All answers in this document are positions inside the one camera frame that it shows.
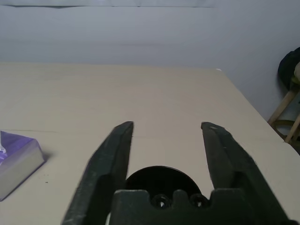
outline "wooden stool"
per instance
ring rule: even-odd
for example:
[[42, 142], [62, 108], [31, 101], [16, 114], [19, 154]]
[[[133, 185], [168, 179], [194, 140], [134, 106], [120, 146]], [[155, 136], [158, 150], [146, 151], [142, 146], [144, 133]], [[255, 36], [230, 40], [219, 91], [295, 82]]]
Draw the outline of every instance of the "wooden stool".
[[290, 125], [291, 122], [290, 120], [277, 120], [279, 116], [282, 114], [282, 112], [286, 109], [286, 107], [291, 103], [291, 101], [296, 97], [296, 95], [299, 93], [300, 87], [298, 85], [294, 85], [291, 90], [286, 94], [284, 99], [281, 101], [280, 105], [277, 107], [275, 112], [272, 114], [270, 119], [268, 120], [268, 123], [270, 126], [284, 139], [286, 143], [291, 143], [292, 141], [296, 141], [299, 134], [300, 134], [300, 129], [298, 128], [300, 124], [300, 114], [298, 115], [296, 121], [293, 123], [292, 128], [287, 136], [283, 135], [280, 133], [276, 126], [278, 125]]

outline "black circular disc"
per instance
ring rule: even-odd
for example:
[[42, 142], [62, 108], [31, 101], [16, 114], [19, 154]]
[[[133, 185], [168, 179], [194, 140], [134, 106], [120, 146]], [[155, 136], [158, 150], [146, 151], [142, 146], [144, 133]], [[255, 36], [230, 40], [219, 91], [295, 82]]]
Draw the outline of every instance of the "black circular disc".
[[166, 166], [151, 166], [133, 173], [126, 180], [127, 190], [146, 190], [152, 199], [156, 195], [166, 195], [173, 199], [173, 192], [184, 190], [188, 197], [201, 191], [185, 173]]

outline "table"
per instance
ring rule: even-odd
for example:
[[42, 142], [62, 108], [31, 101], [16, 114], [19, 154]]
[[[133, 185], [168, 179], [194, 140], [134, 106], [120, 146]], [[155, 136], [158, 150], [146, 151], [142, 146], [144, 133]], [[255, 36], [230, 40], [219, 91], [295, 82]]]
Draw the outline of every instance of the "table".
[[0, 63], [0, 128], [36, 138], [48, 161], [0, 203], [3, 225], [61, 222], [92, 153], [135, 122], [128, 175], [175, 167], [213, 189], [202, 121], [225, 127], [300, 221], [300, 157], [217, 69]]

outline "dark bag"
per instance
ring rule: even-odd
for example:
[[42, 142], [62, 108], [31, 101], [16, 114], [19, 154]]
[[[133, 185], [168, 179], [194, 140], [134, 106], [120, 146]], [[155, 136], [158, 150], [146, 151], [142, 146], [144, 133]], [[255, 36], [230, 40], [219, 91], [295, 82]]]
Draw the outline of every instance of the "dark bag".
[[278, 76], [284, 86], [290, 90], [291, 78], [294, 75], [295, 67], [300, 62], [300, 47], [289, 52], [280, 62]]

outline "white wall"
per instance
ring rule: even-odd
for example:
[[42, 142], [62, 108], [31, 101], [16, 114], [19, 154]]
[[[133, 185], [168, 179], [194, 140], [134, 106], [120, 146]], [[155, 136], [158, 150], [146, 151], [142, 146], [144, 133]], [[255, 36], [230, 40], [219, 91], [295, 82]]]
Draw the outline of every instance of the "white wall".
[[217, 0], [215, 8], [0, 7], [0, 61], [220, 68], [268, 119], [276, 71], [300, 46], [299, 0]]

